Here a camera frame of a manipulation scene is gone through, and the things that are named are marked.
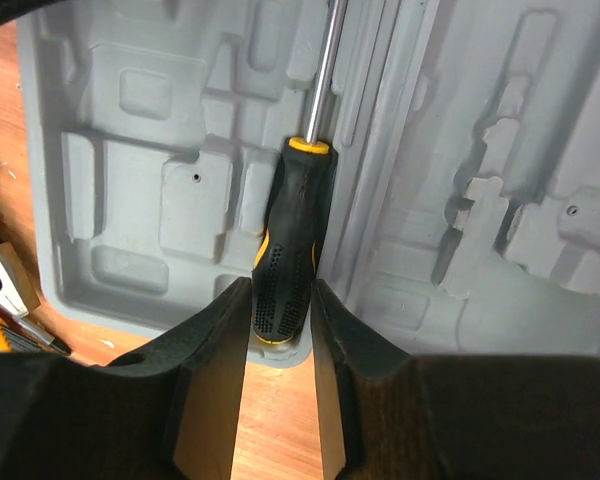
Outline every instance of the rubber grip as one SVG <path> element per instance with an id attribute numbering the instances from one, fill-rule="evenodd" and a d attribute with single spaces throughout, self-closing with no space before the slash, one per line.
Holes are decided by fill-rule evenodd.
<path id="1" fill-rule="evenodd" d="M 252 273 L 253 328 L 265 342 L 285 343 L 304 324 L 318 261 L 318 190 L 331 159 L 289 142 L 282 151 L 283 180 L 272 193 L 264 252 Z"/>

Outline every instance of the screwdriver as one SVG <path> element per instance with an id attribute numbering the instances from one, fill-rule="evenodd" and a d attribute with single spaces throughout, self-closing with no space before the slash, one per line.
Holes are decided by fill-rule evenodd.
<path id="1" fill-rule="evenodd" d="M 0 318 L 0 351 L 41 352 L 42 348 L 15 332 Z"/>
<path id="2" fill-rule="evenodd" d="M 269 344 L 283 344 L 300 331 L 309 309 L 318 258 L 319 187 L 334 152 L 318 141 L 318 129 L 331 88 L 348 0 L 332 0 L 304 137 L 283 147 L 280 188 L 270 198 L 264 241 L 256 256 L 253 329 Z"/>

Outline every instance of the black and yellow handle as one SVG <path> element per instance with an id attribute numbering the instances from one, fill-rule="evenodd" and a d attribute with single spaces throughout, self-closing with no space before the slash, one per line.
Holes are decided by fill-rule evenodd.
<path id="1" fill-rule="evenodd" d="M 26 337 L 15 332 L 0 318 L 0 351 L 41 352 L 42 348 Z"/>
<path id="2" fill-rule="evenodd" d="M 282 151 L 282 182 L 272 190 L 275 198 L 252 274 L 253 329 L 267 343 L 291 340 L 307 315 L 319 260 L 319 187 L 331 159 L 329 145 L 299 137 L 290 138 Z"/>

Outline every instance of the wooden floor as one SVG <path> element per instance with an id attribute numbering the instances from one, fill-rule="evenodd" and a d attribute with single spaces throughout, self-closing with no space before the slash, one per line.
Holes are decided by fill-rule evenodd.
<path id="1" fill-rule="evenodd" d="M 0 28 L 0 227 L 39 286 L 21 85 L 10 24 Z M 107 363 L 145 341 L 64 318 L 44 301 L 35 317 L 85 363 Z M 290 370 L 247 366 L 233 478 L 322 478 L 313 359 Z"/>

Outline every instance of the screwdriver shaft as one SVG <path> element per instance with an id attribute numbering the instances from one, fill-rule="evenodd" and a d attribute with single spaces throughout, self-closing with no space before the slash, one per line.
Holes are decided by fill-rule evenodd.
<path id="1" fill-rule="evenodd" d="M 318 129 L 320 128 L 320 120 L 322 119 L 324 106 L 331 89 L 331 77 L 333 76 L 333 67 L 336 63 L 347 3 L 348 0 L 331 0 L 329 25 L 322 45 L 322 54 L 320 55 L 320 64 L 316 73 L 313 99 L 311 100 L 311 110 L 309 111 L 309 122 L 307 123 L 304 135 L 304 140 L 311 145 L 314 145 L 318 141 Z"/>

